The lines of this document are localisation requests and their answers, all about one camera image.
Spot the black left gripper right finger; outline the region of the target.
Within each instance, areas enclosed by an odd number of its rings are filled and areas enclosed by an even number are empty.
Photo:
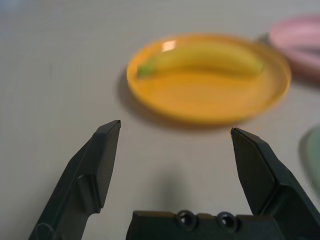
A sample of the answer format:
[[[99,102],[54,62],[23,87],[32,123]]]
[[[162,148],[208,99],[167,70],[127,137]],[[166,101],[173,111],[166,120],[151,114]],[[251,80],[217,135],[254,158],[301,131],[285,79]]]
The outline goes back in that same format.
[[[267,142],[233,128],[238,178],[255,216],[269,216],[286,240],[318,240],[320,213]]]

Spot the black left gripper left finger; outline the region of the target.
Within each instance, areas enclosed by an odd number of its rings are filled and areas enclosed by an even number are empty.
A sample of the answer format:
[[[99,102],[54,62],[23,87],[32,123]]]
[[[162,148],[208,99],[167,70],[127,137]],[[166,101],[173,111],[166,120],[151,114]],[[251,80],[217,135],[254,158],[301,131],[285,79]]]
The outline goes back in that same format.
[[[120,120],[100,126],[71,158],[29,239],[80,240],[104,207],[114,169]]]

